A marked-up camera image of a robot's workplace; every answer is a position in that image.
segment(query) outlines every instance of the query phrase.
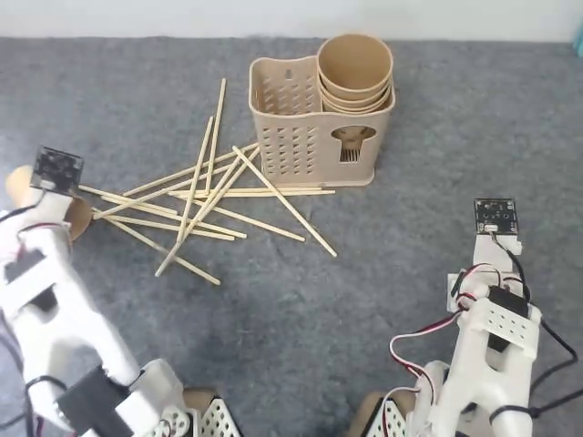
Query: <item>carpet floor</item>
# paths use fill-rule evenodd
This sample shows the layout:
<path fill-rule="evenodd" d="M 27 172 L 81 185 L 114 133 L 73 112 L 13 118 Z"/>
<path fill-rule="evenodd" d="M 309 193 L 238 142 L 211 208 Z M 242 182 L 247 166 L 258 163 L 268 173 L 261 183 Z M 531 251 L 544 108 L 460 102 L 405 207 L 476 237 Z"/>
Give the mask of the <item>carpet floor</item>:
<path fill-rule="evenodd" d="M 312 55 L 320 43 L 0 39 L 0 177 L 32 163 L 40 145 L 81 155 L 83 183 L 115 192 L 188 167 L 222 77 L 220 153 L 249 144 L 251 61 Z M 180 254 L 221 278 L 218 288 L 175 265 L 154 279 L 161 255 L 104 221 L 75 244 L 75 267 L 137 359 L 163 357 L 186 385 L 216 387 L 247 436 L 338 437 L 367 392 L 414 383 L 387 341 L 444 317 L 445 275 L 471 262 L 476 197 L 516 198 L 534 299 L 583 351 L 583 60 L 568 45 L 392 48 L 397 104 L 375 180 L 291 201 L 338 259 L 312 238 L 301 244 L 214 214 L 249 237 L 192 238 Z M 240 182 L 255 185 L 250 172 Z M 306 233 L 272 198 L 221 205 Z M 5 193 L 0 208 L 9 208 Z M 143 231 L 166 247 L 175 238 Z M 449 361 L 455 335 L 404 342 L 402 354 Z M 534 373 L 564 355 L 542 334 Z M 6 419 L 20 411 L 22 386 L 0 356 Z M 96 363 L 82 351 L 69 382 Z M 582 371 L 548 381 L 533 404 L 583 385 Z M 543 415 L 534 435 L 581 435 L 582 408 L 578 400 Z"/>

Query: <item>black circuit board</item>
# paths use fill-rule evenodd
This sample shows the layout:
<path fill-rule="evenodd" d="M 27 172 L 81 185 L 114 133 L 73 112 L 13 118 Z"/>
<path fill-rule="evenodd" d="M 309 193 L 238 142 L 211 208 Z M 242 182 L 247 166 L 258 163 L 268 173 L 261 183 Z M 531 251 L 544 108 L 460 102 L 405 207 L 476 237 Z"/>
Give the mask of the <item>black circuit board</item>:
<path fill-rule="evenodd" d="M 83 158 L 49 147 L 36 155 L 31 187 L 68 194 L 81 180 Z"/>
<path fill-rule="evenodd" d="M 517 205 L 512 198 L 477 198 L 476 233 L 518 235 Z"/>

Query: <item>paper cup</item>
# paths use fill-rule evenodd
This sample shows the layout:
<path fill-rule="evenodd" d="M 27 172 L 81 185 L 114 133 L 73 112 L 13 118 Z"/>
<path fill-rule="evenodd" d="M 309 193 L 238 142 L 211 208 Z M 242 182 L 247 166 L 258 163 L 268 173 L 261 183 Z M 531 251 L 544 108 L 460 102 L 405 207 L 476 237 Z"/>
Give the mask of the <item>paper cup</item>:
<path fill-rule="evenodd" d="M 380 39 L 347 34 L 326 41 L 318 50 L 318 73 L 335 97 L 363 100 L 388 87 L 393 54 Z"/>
<path fill-rule="evenodd" d="M 33 169 L 30 166 L 22 166 L 14 170 L 6 178 L 6 192 L 16 208 L 25 207 L 34 203 L 30 190 L 30 179 Z M 71 224 L 69 235 L 71 241 L 75 241 L 93 218 L 91 206 L 83 198 L 72 194 L 73 201 L 66 211 L 65 221 Z"/>
<path fill-rule="evenodd" d="M 391 93 L 392 93 L 392 89 L 387 88 L 384 91 L 382 97 L 378 101 L 374 102 L 373 104 L 369 105 L 368 107 L 361 107 L 359 109 L 352 109 L 349 107 L 341 107 L 339 105 L 336 105 L 331 100 L 329 100 L 325 95 L 321 95 L 321 98 L 322 98 L 323 108 L 326 111 L 339 112 L 339 113 L 347 114 L 347 115 L 363 115 L 363 114 L 370 114 L 374 111 L 381 109 L 384 106 L 384 104 L 390 99 Z"/>
<path fill-rule="evenodd" d="M 392 85 L 393 85 L 393 80 L 391 80 L 387 84 L 387 88 L 391 87 Z M 318 76 L 318 90 L 320 91 L 320 94 L 321 95 L 324 94 L 326 96 L 326 98 L 329 101 L 331 101 L 332 103 L 334 103 L 336 106 L 346 107 L 349 109 L 360 110 L 363 107 L 368 107 L 371 104 L 378 102 L 378 100 L 386 92 L 387 88 L 382 88 L 381 90 L 379 90 L 377 93 L 373 94 L 372 96 L 361 99 L 361 100 L 345 100 L 343 98 L 336 97 L 330 91 L 328 91 L 326 86 L 324 86 L 324 84 L 322 83 L 322 79 L 320 78 L 320 76 Z"/>
<path fill-rule="evenodd" d="M 30 179 L 33 169 L 30 166 L 22 166 L 14 170 L 6 178 L 6 193 L 16 208 L 25 207 L 32 203 L 30 198 Z"/>

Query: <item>perforated basket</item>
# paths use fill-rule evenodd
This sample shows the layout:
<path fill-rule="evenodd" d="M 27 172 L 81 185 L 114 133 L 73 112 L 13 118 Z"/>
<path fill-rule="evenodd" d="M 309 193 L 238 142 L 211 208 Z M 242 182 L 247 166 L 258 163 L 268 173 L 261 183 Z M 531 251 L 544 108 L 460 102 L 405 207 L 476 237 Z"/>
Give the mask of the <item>perforated basket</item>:
<path fill-rule="evenodd" d="M 322 112 L 316 83 L 316 56 L 260 58 L 251 64 L 249 106 L 263 174 L 280 186 L 369 184 L 394 107 L 394 88 L 379 111 L 352 116 Z M 366 139 L 354 140 L 355 129 Z"/>

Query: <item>pile of chopsticks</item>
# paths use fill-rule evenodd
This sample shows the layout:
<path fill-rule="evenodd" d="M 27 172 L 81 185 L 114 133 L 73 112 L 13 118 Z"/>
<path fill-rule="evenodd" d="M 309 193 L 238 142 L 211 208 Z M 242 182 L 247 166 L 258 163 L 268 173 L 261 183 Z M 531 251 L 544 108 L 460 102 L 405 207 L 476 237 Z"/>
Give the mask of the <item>pile of chopsticks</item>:
<path fill-rule="evenodd" d="M 243 221 L 258 228 L 274 232 L 289 239 L 295 239 L 304 242 L 305 237 L 294 234 L 289 230 L 280 229 L 269 223 L 248 217 L 247 215 L 241 214 L 239 212 L 220 208 L 217 206 L 222 198 L 276 197 L 283 204 L 283 206 L 287 208 L 295 218 L 298 219 L 298 221 L 306 228 L 306 230 L 308 230 L 308 232 L 310 232 L 314 238 L 328 252 L 330 252 L 331 255 L 336 257 L 337 254 L 334 249 L 287 199 L 287 197 L 292 196 L 317 196 L 333 194 L 333 190 L 324 190 L 319 187 L 276 188 L 252 163 L 253 159 L 255 159 L 260 152 L 259 145 L 257 143 L 242 148 L 233 147 L 232 152 L 216 157 L 220 117 L 225 97 L 225 90 L 226 80 L 222 79 L 217 114 L 214 119 L 213 117 L 209 119 L 209 123 L 207 124 L 205 135 L 200 147 L 199 156 L 196 164 L 193 167 L 185 168 L 177 173 L 173 173 L 171 175 L 165 176 L 164 178 L 160 178 L 145 185 L 133 188 L 122 194 L 114 194 L 100 189 L 80 185 L 79 188 L 81 190 L 99 195 L 106 202 L 116 205 L 115 207 L 104 211 L 93 208 L 93 218 L 104 219 L 117 228 L 124 230 L 134 238 L 152 247 L 153 249 L 166 254 L 166 258 L 164 258 L 159 268 L 156 270 L 156 276 L 160 276 L 170 262 L 176 261 L 179 265 L 189 269 L 197 275 L 200 275 L 202 278 L 208 280 L 212 284 L 220 285 L 219 279 L 213 277 L 208 272 L 200 269 L 185 259 L 179 257 L 178 252 L 180 247 L 190 235 L 230 241 L 247 238 L 246 234 L 237 230 L 224 228 L 203 221 L 211 211 L 217 212 L 232 219 Z M 209 142 L 209 159 L 205 162 L 204 158 Z M 229 164 L 216 167 L 217 164 L 230 160 L 232 161 Z M 257 176 L 265 188 L 232 187 L 240 175 L 247 168 Z M 213 188 L 212 178 L 213 176 L 217 176 L 219 174 L 222 174 L 222 176 L 219 182 Z M 188 179 L 175 182 L 172 185 L 166 186 L 164 188 L 159 188 L 160 185 L 173 182 L 176 179 L 183 177 L 188 177 Z M 200 188 L 197 188 L 199 181 L 204 181 L 204 187 L 201 186 Z M 175 209 L 161 207 L 160 205 L 150 203 L 151 200 L 159 198 L 163 195 L 169 195 L 173 198 L 184 200 L 185 206 L 182 213 L 179 214 L 179 212 Z M 194 217 L 191 218 L 190 210 L 193 206 L 198 207 L 199 209 L 194 214 Z M 156 220 L 144 220 L 121 216 L 118 214 L 120 211 L 129 208 L 151 214 L 157 218 L 162 217 L 164 219 L 175 220 L 175 223 L 169 224 Z M 171 249 L 165 249 L 155 241 L 135 231 L 133 228 L 128 226 L 128 224 L 176 231 L 176 243 Z"/>

